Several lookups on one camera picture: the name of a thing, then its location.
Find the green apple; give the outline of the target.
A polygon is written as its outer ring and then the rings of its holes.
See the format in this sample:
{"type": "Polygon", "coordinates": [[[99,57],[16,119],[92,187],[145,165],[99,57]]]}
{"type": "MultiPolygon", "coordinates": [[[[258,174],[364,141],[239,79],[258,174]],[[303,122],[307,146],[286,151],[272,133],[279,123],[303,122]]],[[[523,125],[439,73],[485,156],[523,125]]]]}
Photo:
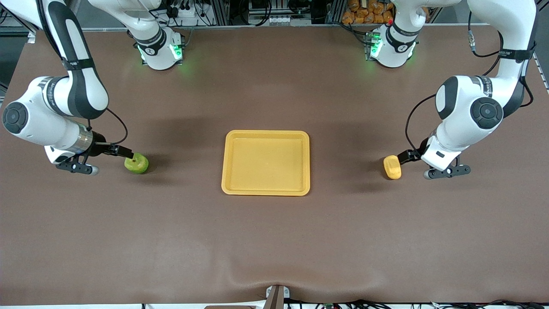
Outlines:
{"type": "Polygon", "coordinates": [[[125,168],[134,174],[143,174],[149,167],[149,160],[141,153],[133,153],[132,158],[125,158],[125,168]]]}

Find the yellow plastic tray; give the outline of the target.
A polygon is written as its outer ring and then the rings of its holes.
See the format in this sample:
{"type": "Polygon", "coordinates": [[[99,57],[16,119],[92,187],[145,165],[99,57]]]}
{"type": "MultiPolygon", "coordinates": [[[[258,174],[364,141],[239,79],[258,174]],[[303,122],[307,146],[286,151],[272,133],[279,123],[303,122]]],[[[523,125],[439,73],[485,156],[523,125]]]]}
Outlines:
{"type": "Polygon", "coordinates": [[[227,195],[307,195],[311,188],[308,133],[230,131],[225,140],[221,188],[227,195]]]}

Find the orange snack bag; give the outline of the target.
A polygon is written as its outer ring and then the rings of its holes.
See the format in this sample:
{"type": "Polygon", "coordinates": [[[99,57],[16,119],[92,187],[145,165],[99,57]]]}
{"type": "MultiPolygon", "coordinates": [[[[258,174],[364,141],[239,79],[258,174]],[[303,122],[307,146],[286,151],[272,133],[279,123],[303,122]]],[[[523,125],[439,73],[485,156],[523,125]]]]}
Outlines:
{"type": "Polygon", "coordinates": [[[392,23],[396,8],[390,0],[346,0],[343,24],[392,23]]]}

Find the white socket box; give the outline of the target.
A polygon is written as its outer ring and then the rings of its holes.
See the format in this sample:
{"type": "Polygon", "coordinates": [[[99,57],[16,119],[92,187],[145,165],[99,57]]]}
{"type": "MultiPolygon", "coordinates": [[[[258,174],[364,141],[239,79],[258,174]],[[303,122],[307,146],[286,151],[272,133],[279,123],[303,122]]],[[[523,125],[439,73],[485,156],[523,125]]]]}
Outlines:
{"type": "Polygon", "coordinates": [[[200,14],[191,3],[175,4],[166,9],[166,14],[169,18],[186,18],[186,19],[198,19],[200,14]]]}

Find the brown table mat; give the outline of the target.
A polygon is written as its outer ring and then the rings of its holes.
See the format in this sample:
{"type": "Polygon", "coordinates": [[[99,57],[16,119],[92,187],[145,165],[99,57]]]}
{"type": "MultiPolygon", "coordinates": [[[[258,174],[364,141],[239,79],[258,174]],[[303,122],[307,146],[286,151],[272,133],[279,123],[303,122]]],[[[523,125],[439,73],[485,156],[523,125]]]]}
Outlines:
{"type": "Polygon", "coordinates": [[[57,170],[0,122],[0,304],[239,303],[270,285],[307,302],[549,303],[549,93],[467,149],[472,172],[387,179],[410,110],[484,73],[465,26],[429,26],[397,69],[340,27],[196,30],[182,65],[141,64],[122,32],[86,33],[124,145],[150,162],[57,170]],[[232,130],[310,137],[305,196],[227,195],[232,130]]]}

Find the white power strip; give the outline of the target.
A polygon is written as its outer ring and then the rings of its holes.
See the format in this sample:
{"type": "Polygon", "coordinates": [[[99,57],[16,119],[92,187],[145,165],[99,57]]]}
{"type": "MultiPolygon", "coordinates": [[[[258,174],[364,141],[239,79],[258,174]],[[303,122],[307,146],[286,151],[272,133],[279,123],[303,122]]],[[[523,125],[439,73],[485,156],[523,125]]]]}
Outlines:
{"type": "Polygon", "coordinates": [[[249,15],[248,23],[251,25],[263,25],[263,26],[289,26],[292,18],[289,15],[249,15]]]}

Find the aluminium table edge rail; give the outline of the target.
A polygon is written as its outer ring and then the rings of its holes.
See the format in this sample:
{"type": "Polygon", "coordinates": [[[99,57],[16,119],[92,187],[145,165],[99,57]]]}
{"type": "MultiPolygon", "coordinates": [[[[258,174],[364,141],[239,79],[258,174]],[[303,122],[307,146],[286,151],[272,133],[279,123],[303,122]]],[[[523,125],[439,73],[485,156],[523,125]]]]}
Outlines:
{"type": "MultiPolygon", "coordinates": [[[[310,24],[310,25],[290,25],[290,26],[253,26],[253,25],[233,25],[233,26],[173,26],[175,30],[236,30],[236,29],[281,29],[283,27],[337,27],[337,24],[310,24]]],[[[429,26],[468,26],[468,23],[450,23],[450,24],[425,24],[423,29],[427,29],[429,26]]],[[[82,31],[85,33],[115,33],[126,32],[128,29],[125,27],[83,27],[82,31]]]]}

